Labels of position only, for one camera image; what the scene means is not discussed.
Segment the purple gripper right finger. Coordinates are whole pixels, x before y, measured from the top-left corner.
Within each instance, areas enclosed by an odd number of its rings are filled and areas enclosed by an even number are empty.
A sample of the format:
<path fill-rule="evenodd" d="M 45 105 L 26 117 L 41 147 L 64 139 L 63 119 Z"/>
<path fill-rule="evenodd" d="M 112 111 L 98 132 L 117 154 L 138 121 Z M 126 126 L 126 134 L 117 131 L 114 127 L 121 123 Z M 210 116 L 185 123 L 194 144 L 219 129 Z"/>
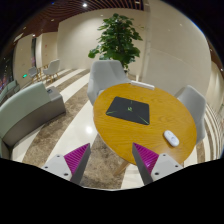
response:
<path fill-rule="evenodd" d="M 132 154 L 145 185 L 182 169 L 182 166 L 168 154 L 157 154 L 137 143 L 132 144 Z"/>

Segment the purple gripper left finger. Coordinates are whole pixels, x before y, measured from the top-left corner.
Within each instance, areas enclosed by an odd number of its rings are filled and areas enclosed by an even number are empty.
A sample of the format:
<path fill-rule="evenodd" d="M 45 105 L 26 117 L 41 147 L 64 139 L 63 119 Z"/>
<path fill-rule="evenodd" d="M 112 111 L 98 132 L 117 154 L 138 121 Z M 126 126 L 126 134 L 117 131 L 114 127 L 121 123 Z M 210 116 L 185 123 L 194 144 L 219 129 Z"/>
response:
<path fill-rule="evenodd" d="M 90 144 L 87 143 L 66 155 L 56 154 L 42 169 L 79 185 L 90 154 Z"/>

